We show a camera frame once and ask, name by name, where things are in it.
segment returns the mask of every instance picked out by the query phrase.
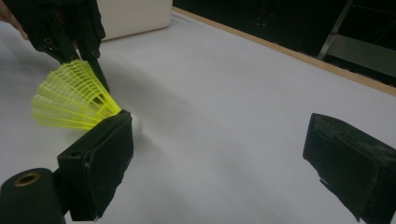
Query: wooden edge trim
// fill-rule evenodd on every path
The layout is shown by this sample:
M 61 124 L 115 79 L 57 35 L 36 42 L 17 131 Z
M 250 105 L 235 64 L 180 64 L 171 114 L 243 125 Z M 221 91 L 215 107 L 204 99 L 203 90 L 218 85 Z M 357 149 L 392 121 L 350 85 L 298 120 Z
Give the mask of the wooden edge trim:
M 176 13 L 179 13 L 179 14 L 181 14 L 183 16 L 187 16 L 187 17 L 192 18 L 194 20 L 197 20 L 197 21 L 203 22 L 205 24 L 208 24 L 210 26 L 219 28 L 220 30 L 226 31 L 226 32 L 231 33 L 233 35 L 241 36 L 241 37 L 243 37 L 245 39 L 248 39 L 248 40 L 253 41 L 253 42 L 257 43 L 257 44 L 263 45 L 263 46 L 265 46 L 267 48 L 274 49 L 274 50 L 276 50 L 278 52 L 287 54 L 290 57 L 293 57 L 293 58 L 298 59 L 300 61 L 303 61 L 305 63 L 309 63 L 311 65 L 314 65 L 314 66 L 318 67 L 318 68 L 321 68 L 321 69 L 324 69 L 326 71 L 329 71 L 329 72 L 331 72 L 333 74 L 336 74 L 337 76 L 345 77 L 347 79 L 350 79 L 352 81 L 358 82 L 358 83 L 360 83 L 362 85 L 368 86 L 368 87 L 376 89 L 378 91 L 382 91 L 382 92 L 387 93 L 389 95 L 396 96 L 396 88 L 391 87 L 389 85 L 386 85 L 386 84 L 384 84 L 384 83 L 382 83 L 380 81 L 377 81 L 377 80 L 371 79 L 369 77 L 365 77 L 365 76 L 359 75 L 357 73 L 352 73 L 350 71 L 347 71 L 347 70 L 342 69 L 340 67 L 337 67 L 335 65 L 332 65 L 332 64 L 329 64 L 329 63 L 325 63 L 323 61 L 320 61 L 318 59 L 315 59 L 315 58 L 312 58 L 310 56 L 304 55 L 302 53 L 293 51 L 291 49 L 286 49 L 286 48 L 284 48 L 282 46 L 279 46 L 277 44 L 274 44 L 274 43 L 271 43 L 269 41 L 260 39 L 257 36 L 249 35 L 247 33 L 238 31 L 238 30 L 236 30 L 234 28 L 231 28 L 229 26 L 220 24 L 220 23 L 215 22 L 215 21 L 211 21 L 209 19 L 206 19 L 206 18 L 203 18 L 201 16 L 195 15 L 193 13 L 190 13 L 190 12 L 188 12 L 186 10 L 183 10 L 183 9 L 180 9 L 178 7 L 173 7 L 173 11 L 176 12 Z

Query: yellow shuttlecock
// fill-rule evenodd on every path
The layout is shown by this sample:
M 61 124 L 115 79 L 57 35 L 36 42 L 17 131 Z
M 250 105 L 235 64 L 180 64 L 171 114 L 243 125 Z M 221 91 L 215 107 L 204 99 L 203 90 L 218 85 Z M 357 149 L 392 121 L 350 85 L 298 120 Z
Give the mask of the yellow shuttlecock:
M 64 63 L 38 86 L 32 101 L 38 124 L 89 130 L 121 109 L 87 62 Z

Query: white box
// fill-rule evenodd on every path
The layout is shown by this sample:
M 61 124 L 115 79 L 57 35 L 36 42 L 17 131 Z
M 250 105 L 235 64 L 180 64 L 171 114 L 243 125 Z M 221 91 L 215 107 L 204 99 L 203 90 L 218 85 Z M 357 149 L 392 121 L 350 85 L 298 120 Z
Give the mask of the white box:
M 105 39 L 146 32 L 169 25 L 172 0 L 97 0 Z

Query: table surface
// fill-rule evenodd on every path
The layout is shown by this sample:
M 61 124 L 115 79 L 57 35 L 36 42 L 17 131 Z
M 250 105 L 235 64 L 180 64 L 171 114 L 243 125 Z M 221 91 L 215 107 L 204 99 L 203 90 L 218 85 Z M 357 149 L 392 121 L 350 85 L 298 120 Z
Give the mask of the table surface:
M 357 223 L 303 159 L 311 114 L 396 147 L 394 96 L 177 13 L 168 28 L 101 52 L 112 95 L 143 134 L 97 223 Z M 54 171 L 83 134 L 30 116 L 37 85 L 58 66 L 0 24 L 1 183 Z

